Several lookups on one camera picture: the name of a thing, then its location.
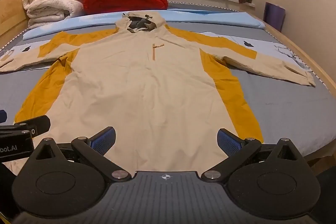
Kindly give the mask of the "beige and mustard hooded jacket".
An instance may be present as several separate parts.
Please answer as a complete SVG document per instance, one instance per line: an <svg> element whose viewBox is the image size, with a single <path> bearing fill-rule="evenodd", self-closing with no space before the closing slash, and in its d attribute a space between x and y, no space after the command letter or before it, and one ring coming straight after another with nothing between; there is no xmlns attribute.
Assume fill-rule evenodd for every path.
<svg viewBox="0 0 336 224"><path fill-rule="evenodd" d="M58 143L112 126L108 159L129 173L203 173L226 158L224 128L241 138L263 136L247 104L237 67L272 79L314 86L298 65L223 37L168 26L157 12L130 12L111 30L72 35L1 60L2 72L51 63L17 112L40 115Z"/></svg>

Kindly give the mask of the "light blue folded sheet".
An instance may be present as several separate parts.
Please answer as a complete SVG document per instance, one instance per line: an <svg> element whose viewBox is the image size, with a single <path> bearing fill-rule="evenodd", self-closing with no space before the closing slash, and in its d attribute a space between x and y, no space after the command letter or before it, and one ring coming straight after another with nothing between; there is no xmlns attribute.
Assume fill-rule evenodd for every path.
<svg viewBox="0 0 336 224"><path fill-rule="evenodd" d="M256 29L265 28L265 24L261 20L255 19L247 12L208 12L188 9L158 10L157 12L166 22L210 23ZM56 34L61 31L112 25L120 20L122 16L123 12L110 12L64 19L27 31L23 35L23 40Z"/></svg>

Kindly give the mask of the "white fluffy folded blankets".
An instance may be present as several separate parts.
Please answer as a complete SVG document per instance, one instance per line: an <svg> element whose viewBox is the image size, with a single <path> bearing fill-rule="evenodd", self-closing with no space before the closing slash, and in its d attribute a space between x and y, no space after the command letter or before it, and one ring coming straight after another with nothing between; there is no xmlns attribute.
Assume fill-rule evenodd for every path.
<svg viewBox="0 0 336 224"><path fill-rule="evenodd" d="M22 0L29 18L28 28L34 29L84 14L84 0Z"/></svg>

